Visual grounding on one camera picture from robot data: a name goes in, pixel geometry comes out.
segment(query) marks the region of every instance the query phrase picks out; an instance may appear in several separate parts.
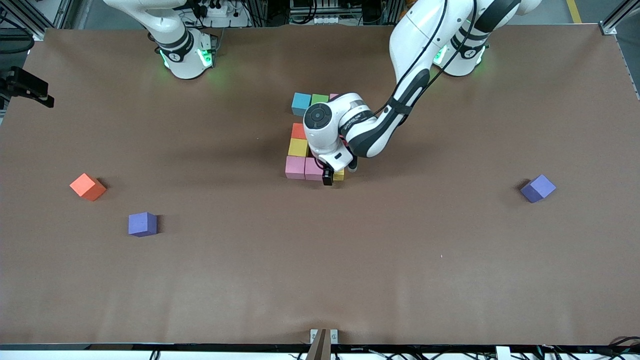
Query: pink cube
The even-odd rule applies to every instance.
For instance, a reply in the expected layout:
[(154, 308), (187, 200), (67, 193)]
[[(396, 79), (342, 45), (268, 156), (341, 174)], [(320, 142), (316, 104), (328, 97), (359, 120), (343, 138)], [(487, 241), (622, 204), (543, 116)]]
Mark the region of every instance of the pink cube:
[(316, 164), (316, 158), (306, 158), (305, 164), (305, 179), (314, 180), (314, 181), (322, 181), (322, 173), (323, 170)]
[(300, 156), (287, 156), (284, 173), (288, 179), (305, 179), (305, 159)]

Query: green cube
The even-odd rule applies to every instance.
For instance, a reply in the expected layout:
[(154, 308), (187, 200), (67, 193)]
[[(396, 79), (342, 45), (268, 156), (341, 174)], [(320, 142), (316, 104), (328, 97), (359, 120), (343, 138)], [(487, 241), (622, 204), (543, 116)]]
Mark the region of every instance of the green cube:
[(311, 105), (317, 102), (329, 102), (329, 95), (318, 95), (318, 94), (311, 95)]

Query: orange cube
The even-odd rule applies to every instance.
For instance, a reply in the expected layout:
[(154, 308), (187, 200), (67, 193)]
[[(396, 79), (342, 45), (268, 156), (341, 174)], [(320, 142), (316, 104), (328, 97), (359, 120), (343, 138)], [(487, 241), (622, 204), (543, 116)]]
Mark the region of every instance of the orange cube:
[(73, 189), (81, 198), (89, 201), (95, 201), (105, 191), (107, 191), (107, 188), (100, 184), (100, 181), (87, 174), (80, 175), (80, 177), (78, 177), (69, 186), (71, 186), (71, 189)]
[(291, 131), (292, 139), (302, 139), (306, 140), (307, 136), (305, 135), (305, 128), (299, 122), (293, 123), (293, 130)]

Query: yellow floor stripe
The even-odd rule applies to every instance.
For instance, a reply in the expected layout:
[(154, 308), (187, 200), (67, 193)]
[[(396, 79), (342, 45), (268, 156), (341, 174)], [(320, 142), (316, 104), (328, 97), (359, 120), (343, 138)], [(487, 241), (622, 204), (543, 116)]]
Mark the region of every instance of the yellow floor stripe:
[(571, 13), (571, 19), (574, 24), (582, 24), (580, 13), (578, 12), (578, 6), (575, 4), (575, 0), (566, 0), (567, 6), (569, 6), (569, 12)]

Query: black circular joint cap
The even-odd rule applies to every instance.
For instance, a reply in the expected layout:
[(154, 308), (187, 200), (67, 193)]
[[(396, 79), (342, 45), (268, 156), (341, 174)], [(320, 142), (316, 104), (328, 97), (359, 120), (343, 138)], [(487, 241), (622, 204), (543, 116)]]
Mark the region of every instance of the black circular joint cap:
[(309, 129), (322, 129), (331, 121), (331, 113), (327, 104), (313, 104), (305, 113), (305, 125)]

